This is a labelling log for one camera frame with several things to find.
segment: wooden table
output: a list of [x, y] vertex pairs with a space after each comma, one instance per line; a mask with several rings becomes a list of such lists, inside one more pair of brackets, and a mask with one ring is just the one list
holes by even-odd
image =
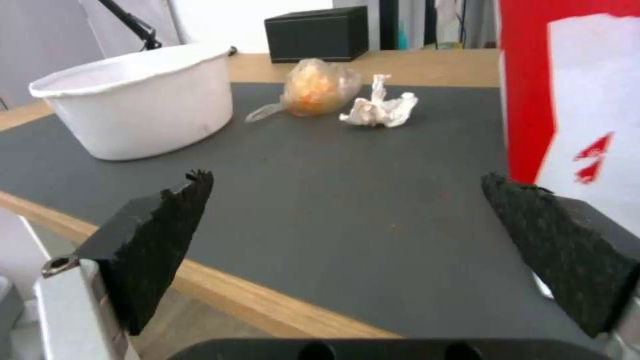
[[[498, 52], [382, 51], [367, 53], [348, 65], [370, 81], [374, 73], [392, 74], [390, 85], [498, 87]], [[279, 83], [293, 64], [271, 64], [266, 54], [238, 54], [229, 59], [234, 82]], [[0, 131], [37, 120], [52, 111], [42, 101], [0, 113]], [[52, 209], [0, 192], [0, 206], [50, 227], [81, 243], [97, 227]], [[396, 337], [346, 316], [288, 297], [263, 286], [185, 259], [172, 285], [212, 307], [274, 336], [320, 338]]]

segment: white paper tissue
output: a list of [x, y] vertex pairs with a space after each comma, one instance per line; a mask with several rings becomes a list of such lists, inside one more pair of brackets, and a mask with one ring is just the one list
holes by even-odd
[[411, 110], [418, 103], [418, 98], [412, 92], [403, 93], [400, 98], [385, 101], [387, 90], [385, 80], [391, 75], [373, 75], [371, 85], [371, 100], [357, 98], [349, 115], [340, 114], [340, 121], [353, 125], [375, 126], [383, 124], [396, 127], [404, 124], [411, 115]]

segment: white plastic bowl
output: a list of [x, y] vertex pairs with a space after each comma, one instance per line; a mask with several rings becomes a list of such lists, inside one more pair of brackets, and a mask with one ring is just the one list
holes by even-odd
[[29, 91], [104, 160], [181, 148], [219, 130], [233, 112], [227, 52], [204, 44], [80, 65], [33, 82]]

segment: gray mat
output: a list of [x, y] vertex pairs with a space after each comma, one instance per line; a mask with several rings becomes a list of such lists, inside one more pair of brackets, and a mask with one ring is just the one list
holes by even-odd
[[497, 89], [391, 86], [420, 98], [396, 129], [242, 121], [281, 87], [234, 85], [226, 128], [141, 161], [92, 158], [55, 116], [4, 131], [0, 190], [101, 224], [211, 169], [191, 259], [405, 336], [593, 344], [539, 294], [481, 193], [480, 175], [506, 170]]

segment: plastic bag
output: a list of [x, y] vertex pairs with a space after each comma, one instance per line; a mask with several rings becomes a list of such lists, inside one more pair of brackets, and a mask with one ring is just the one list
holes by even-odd
[[320, 59], [301, 60], [287, 75], [284, 93], [277, 104], [265, 105], [247, 115], [254, 122], [287, 110], [298, 117], [312, 117], [338, 110], [362, 86], [357, 72]]

